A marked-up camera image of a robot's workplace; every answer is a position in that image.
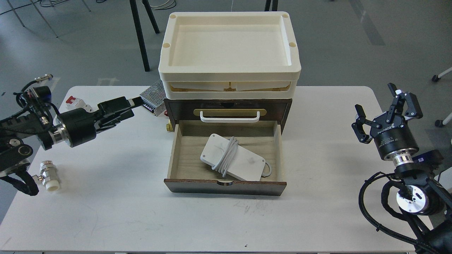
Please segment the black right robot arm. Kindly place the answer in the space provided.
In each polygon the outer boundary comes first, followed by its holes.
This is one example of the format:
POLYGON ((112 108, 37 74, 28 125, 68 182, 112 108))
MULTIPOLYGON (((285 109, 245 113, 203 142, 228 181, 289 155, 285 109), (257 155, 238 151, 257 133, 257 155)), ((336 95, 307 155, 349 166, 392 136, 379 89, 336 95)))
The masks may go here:
POLYGON ((363 216, 376 228, 415 247, 417 254, 451 253, 451 194, 434 178, 434 170, 444 157, 438 150, 416 156, 419 147, 407 122, 423 117, 416 95, 388 84, 393 96, 389 110, 367 120, 360 105, 355 105, 356 121, 351 125, 361 143, 374 140, 380 158, 394 163, 394 173, 377 172, 360 189, 358 205, 363 216), (386 177, 382 187, 383 208, 406 221, 416 238, 397 233, 375 220, 366 210, 364 194, 376 180, 386 177))

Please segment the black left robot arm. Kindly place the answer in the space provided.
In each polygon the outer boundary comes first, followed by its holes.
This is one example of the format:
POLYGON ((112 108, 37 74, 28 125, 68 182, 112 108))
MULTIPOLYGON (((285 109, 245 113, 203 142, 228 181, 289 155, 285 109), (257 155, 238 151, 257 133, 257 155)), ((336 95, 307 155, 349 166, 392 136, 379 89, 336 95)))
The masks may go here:
POLYGON ((50 88, 32 88, 50 79, 52 75, 45 74, 25 85, 16 93, 21 110, 1 120, 1 180, 30 196, 37 195, 39 189, 27 172, 33 149, 24 143, 25 138, 36 136, 45 150, 62 141, 70 147, 79 146, 133 117, 132 109, 144 104, 141 97, 119 97, 99 103, 97 111, 76 108, 60 113, 52 103, 50 88))

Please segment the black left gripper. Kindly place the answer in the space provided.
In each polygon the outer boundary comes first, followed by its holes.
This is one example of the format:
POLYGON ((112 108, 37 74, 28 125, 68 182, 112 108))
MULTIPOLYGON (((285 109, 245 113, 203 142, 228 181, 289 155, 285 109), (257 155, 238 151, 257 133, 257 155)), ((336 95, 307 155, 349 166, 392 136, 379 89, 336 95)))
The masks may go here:
POLYGON ((88 113, 82 108, 66 111, 57 116, 59 130, 70 147, 95 139, 100 132, 115 127, 121 121, 134 117, 131 109, 144 105, 142 97, 126 99, 124 96, 101 102, 98 110, 88 113))

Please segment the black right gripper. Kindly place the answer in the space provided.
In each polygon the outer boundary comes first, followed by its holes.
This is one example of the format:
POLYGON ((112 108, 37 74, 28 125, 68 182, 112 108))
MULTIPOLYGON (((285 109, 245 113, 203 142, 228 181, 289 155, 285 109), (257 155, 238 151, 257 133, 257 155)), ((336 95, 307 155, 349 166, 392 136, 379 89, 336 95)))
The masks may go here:
POLYGON ((356 120, 351 127, 360 143, 368 144, 372 138, 382 160, 389 160, 389 154, 394 151, 408 150, 411 155, 419 151, 407 121, 423 117, 422 109, 417 96, 410 92, 403 92, 393 83, 387 84, 394 97, 388 112, 374 119, 375 122, 366 119, 366 114, 361 105, 355 105, 357 111, 356 120), (366 134, 363 125, 371 126, 370 135, 366 134))

